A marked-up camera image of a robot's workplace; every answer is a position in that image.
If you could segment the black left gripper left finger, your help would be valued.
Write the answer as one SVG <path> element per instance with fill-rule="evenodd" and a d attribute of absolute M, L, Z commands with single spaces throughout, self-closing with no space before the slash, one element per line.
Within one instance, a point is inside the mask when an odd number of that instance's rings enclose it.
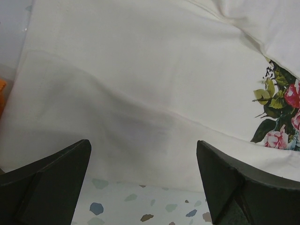
<path fill-rule="evenodd" d="M 89 140 L 80 140 L 0 176 L 2 225 L 69 225 L 90 160 Z"/>

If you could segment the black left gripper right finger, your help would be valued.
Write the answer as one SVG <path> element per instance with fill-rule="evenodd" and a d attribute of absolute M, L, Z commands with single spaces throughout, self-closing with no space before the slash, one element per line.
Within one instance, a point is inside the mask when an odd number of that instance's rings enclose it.
<path fill-rule="evenodd" d="M 197 142 L 197 161 L 214 225 L 298 225 L 300 184 Z"/>

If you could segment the white floral print t-shirt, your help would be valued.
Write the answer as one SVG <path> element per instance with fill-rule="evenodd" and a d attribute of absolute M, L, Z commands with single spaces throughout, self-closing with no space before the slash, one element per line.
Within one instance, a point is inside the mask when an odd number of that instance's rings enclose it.
<path fill-rule="evenodd" d="M 297 0 L 3 0 L 0 166 L 81 139 L 88 173 L 198 191 L 196 143 L 300 179 Z"/>

